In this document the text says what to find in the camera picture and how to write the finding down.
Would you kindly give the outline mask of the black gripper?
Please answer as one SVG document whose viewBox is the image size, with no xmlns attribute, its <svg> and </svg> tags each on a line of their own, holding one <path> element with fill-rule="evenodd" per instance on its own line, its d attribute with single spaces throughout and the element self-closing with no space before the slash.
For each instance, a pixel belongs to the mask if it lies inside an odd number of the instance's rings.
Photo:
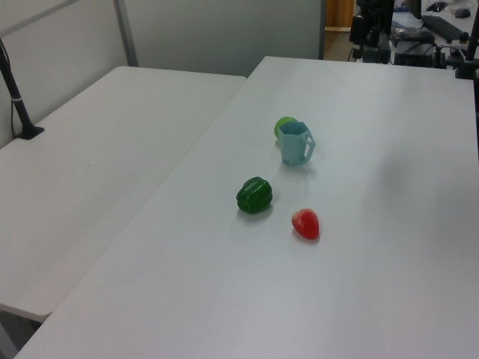
<svg viewBox="0 0 479 359">
<path fill-rule="evenodd" d="M 364 62 L 377 62 L 377 44 L 381 34 L 391 34 L 391 23 L 394 12 L 393 0 L 359 0 L 360 15 L 364 18 Z M 378 44 L 378 62 L 391 60 L 389 42 Z"/>
</svg>

